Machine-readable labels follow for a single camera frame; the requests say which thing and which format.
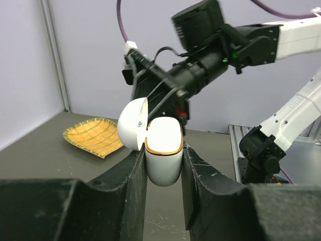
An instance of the yellow woven mat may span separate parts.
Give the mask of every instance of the yellow woven mat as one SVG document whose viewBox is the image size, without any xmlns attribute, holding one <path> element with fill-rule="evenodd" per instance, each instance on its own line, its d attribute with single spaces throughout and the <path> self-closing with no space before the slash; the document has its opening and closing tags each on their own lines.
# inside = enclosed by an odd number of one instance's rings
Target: yellow woven mat
<svg viewBox="0 0 321 241">
<path fill-rule="evenodd" d="M 63 133 L 66 141 L 105 158 L 108 154 L 123 146 L 117 133 L 117 124 L 105 118 L 93 118 L 66 129 Z"/>
</svg>

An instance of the earbud case lid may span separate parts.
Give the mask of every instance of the earbud case lid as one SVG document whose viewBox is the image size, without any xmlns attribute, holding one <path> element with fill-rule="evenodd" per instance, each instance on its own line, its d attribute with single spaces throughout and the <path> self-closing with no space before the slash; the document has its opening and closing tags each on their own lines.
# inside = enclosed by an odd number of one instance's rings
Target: earbud case lid
<svg viewBox="0 0 321 241">
<path fill-rule="evenodd" d="M 140 151 L 148 122 L 147 97 L 132 100 L 121 112 L 117 132 L 120 141 L 131 150 Z"/>
</svg>

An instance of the gray table surface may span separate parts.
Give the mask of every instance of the gray table surface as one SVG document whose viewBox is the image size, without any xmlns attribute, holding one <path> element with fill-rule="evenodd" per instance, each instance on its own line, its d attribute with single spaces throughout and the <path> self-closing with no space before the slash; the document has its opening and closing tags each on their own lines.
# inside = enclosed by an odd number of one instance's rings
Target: gray table surface
<svg viewBox="0 0 321 241">
<path fill-rule="evenodd" d="M 91 116 L 61 113 L 0 152 L 0 179 L 79 178 L 85 182 L 125 158 L 123 147 L 105 159 L 63 139 L 65 129 Z M 185 140 L 201 158 L 235 179 L 228 135 L 187 130 Z M 171 187 L 147 184 L 144 241 L 190 240 L 185 231 L 181 180 Z"/>
<path fill-rule="evenodd" d="M 280 165 L 296 184 L 321 186 L 321 146 L 295 141 Z"/>
</svg>

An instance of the robotic arm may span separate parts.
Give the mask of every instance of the robotic arm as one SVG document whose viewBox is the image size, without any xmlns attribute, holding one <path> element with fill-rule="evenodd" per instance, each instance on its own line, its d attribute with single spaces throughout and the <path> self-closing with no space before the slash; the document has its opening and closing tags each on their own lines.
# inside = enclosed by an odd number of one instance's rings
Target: robotic arm
<svg viewBox="0 0 321 241">
<path fill-rule="evenodd" d="M 132 98 L 148 98 L 148 120 L 176 118 L 184 127 L 189 99 L 229 66 L 241 74 L 247 66 L 274 63 L 321 50 L 321 18 L 232 27 L 217 0 L 204 0 L 172 17 L 187 57 L 165 72 L 127 42 L 123 75 Z M 294 139 L 321 115 L 321 71 L 276 115 L 253 128 L 241 141 L 248 160 L 243 183 L 270 182 Z"/>
</svg>

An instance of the white wall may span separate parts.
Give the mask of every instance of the white wall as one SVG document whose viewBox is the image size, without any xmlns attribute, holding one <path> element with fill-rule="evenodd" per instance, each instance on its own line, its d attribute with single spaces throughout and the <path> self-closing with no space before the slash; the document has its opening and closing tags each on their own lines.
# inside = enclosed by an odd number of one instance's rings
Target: white wall
<svg viewBox="0 0 321 241">
<path fill-rule="evenodd" d="M 263 0 L 280 11 L 308 13 L 319 0 Z M 122 1 L 129 38 L 153 57 L 168 45 L 183 51 L 171 16 L 198 0 Z M 226 22 L 237 26 L 280 20 L 249 0 L 221 0 Z M 128 103 L 130 87 L 121 75 L 124 42 L 117 25 L 116 0 L 51 1 L 55 26 L 70 90 L 73 111 L 117 118 Z M 284 105 L 314 75 L 321 54 L 295 56 L 275 64 L 234 69 L 211 83 L 191 100 L 188 128 L 226 132 L 228 124 L 254 126 Z M 165 69 L 178 59 L 162 53 Z"/>
<path fill-rule="evenodd" d="M 0 150 L 62 111 L 36 0 L 0 1 Z"/>
</svg>

